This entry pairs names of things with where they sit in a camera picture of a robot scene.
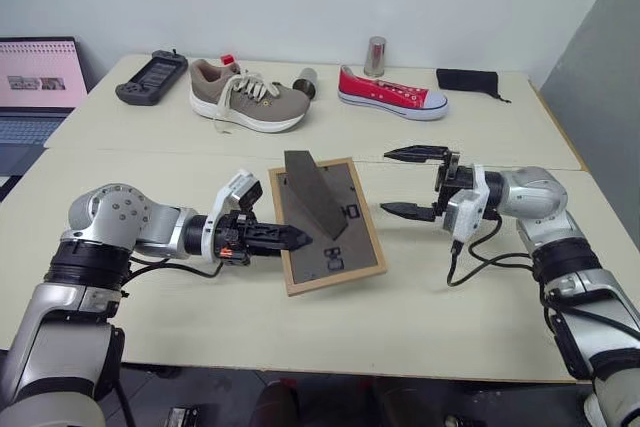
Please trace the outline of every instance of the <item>gray wall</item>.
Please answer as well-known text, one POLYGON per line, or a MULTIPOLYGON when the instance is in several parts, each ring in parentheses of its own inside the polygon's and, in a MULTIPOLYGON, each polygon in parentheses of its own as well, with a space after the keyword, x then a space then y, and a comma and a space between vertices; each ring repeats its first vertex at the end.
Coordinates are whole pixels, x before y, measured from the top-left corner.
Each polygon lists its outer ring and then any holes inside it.
POLYGON ((542 95, 640 246, 640 0, 597 0, 542 95))

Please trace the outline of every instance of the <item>white sole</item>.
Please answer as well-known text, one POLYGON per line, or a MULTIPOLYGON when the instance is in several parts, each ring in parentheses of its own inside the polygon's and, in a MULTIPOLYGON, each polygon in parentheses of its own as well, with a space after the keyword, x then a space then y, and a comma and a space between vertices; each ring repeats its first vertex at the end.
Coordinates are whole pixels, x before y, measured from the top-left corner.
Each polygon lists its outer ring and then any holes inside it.
POLYGON ((257 132, 266 132, 269 134, 282 132, 283 130, 290 129, 291 127, 296 125, 298 122, 300 122, 304 117, 304 114, 302 114, 299 117, 295 117, 289 120, 283 120, 282 122, 267 122, 264 120, 253 119, 233 109, 229 109, 229 114, 223 119, 223 118, 216 117, 216 111, 218 109, 217 104, 200 100, 198 97, 195 96, 195 94, 193 93, 193 90, 189 92, 189 102, 191 102, 191 107, 198 115, 207 117, 209 119, 215 118, 222 122, 231 122, 233 124, 242 125, 243 127, 247 127, 257 132))
POLYGON ((398 107, 391 104, 385 104, 377 100, 368 99, 366 97, 360 97, 357 95, 345 94, 338 90, 338 97, 343 102, 353 105, 362 105, 365 107, 374 107, 376 109, 382 109, 386 112, 399 115, 402 118, 410 120, 437 120, 441 119, 449 112, 449 101, 438 107, 432 107, 430 109, 407 109, 405 107, 398 107))

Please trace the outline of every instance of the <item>laptop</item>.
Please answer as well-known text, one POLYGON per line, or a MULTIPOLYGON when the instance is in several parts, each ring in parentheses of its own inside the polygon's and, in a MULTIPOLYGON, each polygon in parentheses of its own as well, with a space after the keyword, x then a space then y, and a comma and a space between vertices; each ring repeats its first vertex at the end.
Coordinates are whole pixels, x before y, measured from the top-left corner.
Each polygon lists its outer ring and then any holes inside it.
POLYGON ((23 175, 86 96, 73 37, 0 37, 0 176, 23 175))

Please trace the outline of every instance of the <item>robotic arm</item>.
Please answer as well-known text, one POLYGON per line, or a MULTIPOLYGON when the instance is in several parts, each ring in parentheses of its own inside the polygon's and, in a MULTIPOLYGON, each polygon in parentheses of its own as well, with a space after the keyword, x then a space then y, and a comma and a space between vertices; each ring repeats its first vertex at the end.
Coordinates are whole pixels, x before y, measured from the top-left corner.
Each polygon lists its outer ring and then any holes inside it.
POLYGON ((430 208, 403 202, 382 208, 413 220, 444 216, 454 258, 483 219, 495 220, 496 214, 517 219, 567 370, 576 379, 593 381, 608 425, 640 426, 640 315, 566 210, 564 187, 539 167, 489 172, 479 165, 459 166, 459 154, 446 147, 412 146, 385 156, 442 161, 438 200, 430 208))
POLYGON ((117 385, 124 332, 108 323, 123 297, 133 251, 247 265, 311 242, 288 225, 258 223, 260 182, 241 170, 208 215, 158 204, 125 184, 78 198, 44 282, 35 288, 5 361, 0 426, 101 426, 95 400, 117 385))

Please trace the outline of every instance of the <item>black cloth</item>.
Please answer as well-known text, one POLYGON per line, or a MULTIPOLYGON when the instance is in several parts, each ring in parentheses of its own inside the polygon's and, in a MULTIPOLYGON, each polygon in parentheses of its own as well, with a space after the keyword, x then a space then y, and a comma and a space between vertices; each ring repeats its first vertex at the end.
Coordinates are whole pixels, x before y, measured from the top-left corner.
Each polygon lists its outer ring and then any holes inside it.
POLYGON ((437 69, 438 86, 446 90, 484 92, 494 99, 511 103, 498 93, 498 74, 480 70, 437 69))

